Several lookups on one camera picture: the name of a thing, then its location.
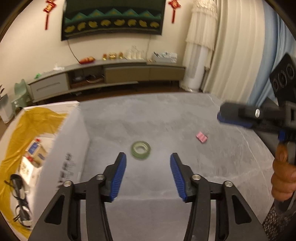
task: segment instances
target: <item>camera lens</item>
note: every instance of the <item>camera lens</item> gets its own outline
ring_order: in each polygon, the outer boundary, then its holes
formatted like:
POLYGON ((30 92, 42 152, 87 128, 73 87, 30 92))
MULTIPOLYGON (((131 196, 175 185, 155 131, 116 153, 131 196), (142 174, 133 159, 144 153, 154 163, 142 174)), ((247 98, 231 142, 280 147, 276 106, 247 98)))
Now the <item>camera lens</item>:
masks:
POLYGON ((278 89, 279 89, 279 84, 278 84, 278 82, 277 82, 276 79, 273 80, 273 82, 272 82, 272 87, 273 87, 273 89, 274 89, 275 92, 278 91, 278 89))
POLYGON ((284 88, 287 85, 287 77, 284 71, 279 73, 279 85, 284 88))
POLYGON ((288 77, 290 79, 293 79, 294 78, 294 69, 293 69, 293 66, 291 64, 288 64, 287 66, 287 73, 288 73, 288 77))

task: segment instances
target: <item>finger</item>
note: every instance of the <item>finger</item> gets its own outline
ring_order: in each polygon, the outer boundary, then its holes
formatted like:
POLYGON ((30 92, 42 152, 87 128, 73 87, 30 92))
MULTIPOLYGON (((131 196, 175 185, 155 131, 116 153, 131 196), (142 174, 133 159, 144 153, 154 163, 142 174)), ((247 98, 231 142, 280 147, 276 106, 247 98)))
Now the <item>finger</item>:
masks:
POLYGON ((272 175, 271 183, 272 183, 272 187, 278 190, 279 192, 291 193, 296 190, 296 182, 294 183, 284 182, 276 174, 272 175))
POLYGON ((283 192, 279 192, 278 190, 276 190, 275 188, 272 188, 271 190, 271 194, 274 197, 274 199, 283 202, 288 200, 290 197, 292 197, 293 193, 283 193, 283 192))
POLYGON ((287 162, 279 162, 276 159, 272 163, 274 173, 284 182, 296 182, 296 166, 287 162))
POLYGON ((280 162, 286 162, 288 160, 287 146, 283 143, 279 143, 276 148, 275 159, 280 162))

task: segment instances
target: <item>potted plant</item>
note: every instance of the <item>potted plant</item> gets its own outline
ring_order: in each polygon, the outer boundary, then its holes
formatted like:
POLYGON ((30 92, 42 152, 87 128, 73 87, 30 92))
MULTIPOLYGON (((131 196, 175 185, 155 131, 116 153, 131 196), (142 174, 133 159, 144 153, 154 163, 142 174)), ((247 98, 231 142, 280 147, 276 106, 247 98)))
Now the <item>potted plant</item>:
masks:
POLYGON ((13 112, 8 95, 2 95, 4 90, 5 89, 2 88, 2 85, 0 85, 0 117, 4 123, 8 123, 13 117, 13 112))

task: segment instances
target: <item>metal screw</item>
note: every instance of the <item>metal screw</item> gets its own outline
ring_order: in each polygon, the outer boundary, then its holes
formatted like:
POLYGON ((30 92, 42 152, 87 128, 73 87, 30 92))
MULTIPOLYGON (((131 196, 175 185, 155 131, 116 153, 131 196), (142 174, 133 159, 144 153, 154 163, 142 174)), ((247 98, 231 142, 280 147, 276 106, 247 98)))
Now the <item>metal screw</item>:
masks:
POLYGON ((65 181, 65 182, 64 182, 64 186, 65 186, 65 187, 70 187, 71 184, 72 184, 71 181, 65 181))
POLYGON ((226 181, 225 186, 231 188, 233 186, 233 183, 231 181, 226 181))
POLYGON ((105 178, 105 176, 103 174, 99 174, 96 176, 97 180, 103 180, 105 178))
POLYGON ((192 175, 192 179, 193 180, 196 180, 196 181, 198 181, 198 180, 200 180, 202 177, 200 176, 200 175, 198 175, 198 174, 194 174, 194 175, 192 175))
POLYGON ((257 110, 255 111, 255 117, 256 117, 256 118, 259 118, 259 116, 260 116, 260 110, 257 109, 257 110))

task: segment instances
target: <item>roll of tape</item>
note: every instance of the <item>roll of tape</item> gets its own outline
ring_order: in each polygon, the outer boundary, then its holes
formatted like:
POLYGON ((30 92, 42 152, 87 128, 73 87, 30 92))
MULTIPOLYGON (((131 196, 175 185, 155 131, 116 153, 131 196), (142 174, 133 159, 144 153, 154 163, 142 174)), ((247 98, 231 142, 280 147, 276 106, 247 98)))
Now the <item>roll of tape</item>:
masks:
POLYGON ((131 146, 131 153, 137 159, 146 159, 151 151, 151 147, 147 142, 137 141, 131 146))

